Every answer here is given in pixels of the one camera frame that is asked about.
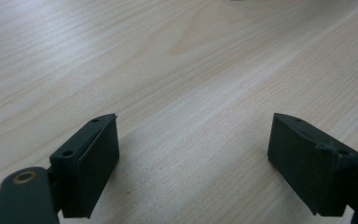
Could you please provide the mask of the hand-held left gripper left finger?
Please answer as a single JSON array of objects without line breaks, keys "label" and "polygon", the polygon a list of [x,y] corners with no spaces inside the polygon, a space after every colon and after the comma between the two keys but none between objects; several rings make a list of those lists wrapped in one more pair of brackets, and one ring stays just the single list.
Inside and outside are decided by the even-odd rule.
[{"label": "hand-held left gripper left finger", "polygon": [[66,218],[90,217],[118,160],[117,116],[92,119],[49,160],[58,209]]}]

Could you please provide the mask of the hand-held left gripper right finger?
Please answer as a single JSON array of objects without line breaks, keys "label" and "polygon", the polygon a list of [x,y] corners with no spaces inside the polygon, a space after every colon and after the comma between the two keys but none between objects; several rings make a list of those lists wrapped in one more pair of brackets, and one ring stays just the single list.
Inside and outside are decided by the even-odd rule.
[{"label": "hand-held left gripper right finger", "polygon": [[273,115],[268,160],[312,214],[340,217],[358,152],[303,119]]}]

